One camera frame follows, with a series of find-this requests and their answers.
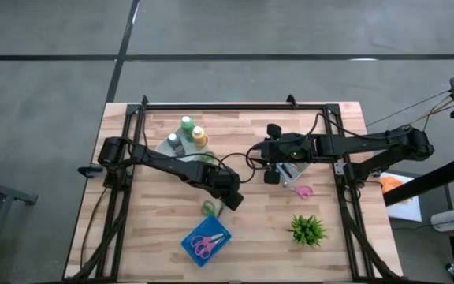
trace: butcher block tabletop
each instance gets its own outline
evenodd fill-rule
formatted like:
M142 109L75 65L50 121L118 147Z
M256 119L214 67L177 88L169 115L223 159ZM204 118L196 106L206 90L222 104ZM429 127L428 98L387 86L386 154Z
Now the butcher block tabletop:
M360 104L339 103L344 127L355 133L367 133ZM120 136L127 103L108 103L102 117L93 162L105 138ZM266 137L266 126L275 123L283 133L307 133L317 110L147 110L145 132L151 149L180 127L181 117L188 115L205 129L208 147L218 158L232 152L246 152ZM322 118L314 133L325 133ZM371 153L352 155L362 162ZM241 180L250 177L244 157L231 156L225 164ZM80 269L80 248L94 206L104 188L103 177L88 180L78 223L65 271L65 277ZM148 166L136 166L125 227L118 281L130 282L313 282L351 281L348 254L344 243L332 166L312 164L296 182L314 190L309 200L300 199L281 185L263 182L259 170L247 184L240 185L244 201L236 211L226 208L220 222L232 239L204 267L197 264L181 247L204 219L201 205L219 200L202 189L192 188L178 177ZM366 183L361 189L360 204L367 238L379 256L401 275L399 257L379 185ZM84 261L98 246L106 218L108 189L103 196L88 235ZM329 238L321 247L311 249L292 241L292 215L315 215L322 220ZM114 242L109 248L105 271L110 271ZM358 243L355 251L361 275L363 262Z

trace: concrete floor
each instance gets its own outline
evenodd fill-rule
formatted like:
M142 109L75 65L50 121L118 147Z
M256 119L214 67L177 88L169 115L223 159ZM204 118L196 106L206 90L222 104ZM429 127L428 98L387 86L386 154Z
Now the concrete floor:
M116 54L130 0L0 0L0 54ZM454 0L140 3L129 54L454 54ZM0 282L59 280L114 62L0 62L0 183L39 194L16 204L0 242ZM366 122L449 88L454 61L126 62L115 102L360 101ZM372 125L417 118L438 99ZM393 167L414 174L454 159L454 120L430 120L436 153ZM422 198L423 214L446 210ZM432 236L433 242L425 242ZM447 237L395 232L404 274L449 282Z

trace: potted plant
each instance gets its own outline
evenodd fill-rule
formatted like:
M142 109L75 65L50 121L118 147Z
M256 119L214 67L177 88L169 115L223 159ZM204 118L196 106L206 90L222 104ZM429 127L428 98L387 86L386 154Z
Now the potted plant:
M320 246L320 241L327 238L322 221L314 215L306 219L302 215L293 215L292 229L293 240L300 245L309 245L312 249Z

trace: blue box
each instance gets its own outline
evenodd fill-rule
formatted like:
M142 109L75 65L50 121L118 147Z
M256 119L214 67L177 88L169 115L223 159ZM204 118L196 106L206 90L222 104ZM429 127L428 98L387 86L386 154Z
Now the blue box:
M195 237L195 236L211 237L211 236L214 236L219 233L224 234L224 236L223 236L224 240L219 242L213 248L213 250L211 251L211 255L208 258L203 259L200 256L197 256L195 254L195 248L192 247L192 245L190 244L193 237ZM220 251L221 248L223 248L223 246L225 244L227 244L227 242L229 242L231 237L232 237L232 235L220 223L220 221L218 221L218 219L216 219L214 216L208 216L206 219L204 219L204 221L199 226L197 226L197 228L195 228L181 242L181 246L185 249L185 251L188 252L188 255L190 255L190 257L195 261L195 263L197 263L197 265L199 265L200 267L203 267L206 263L208 263L208 261L210 261L214 257L215 254L217 254L217 252Z

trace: yellow bottle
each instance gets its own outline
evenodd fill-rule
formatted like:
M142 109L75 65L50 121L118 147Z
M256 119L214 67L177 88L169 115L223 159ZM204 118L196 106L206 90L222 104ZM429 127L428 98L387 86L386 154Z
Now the yellow bottle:
M192 137L194 137L195 148L197 151L203 150L208 143L208 136L205 134L204 129L196 126L192 131Z

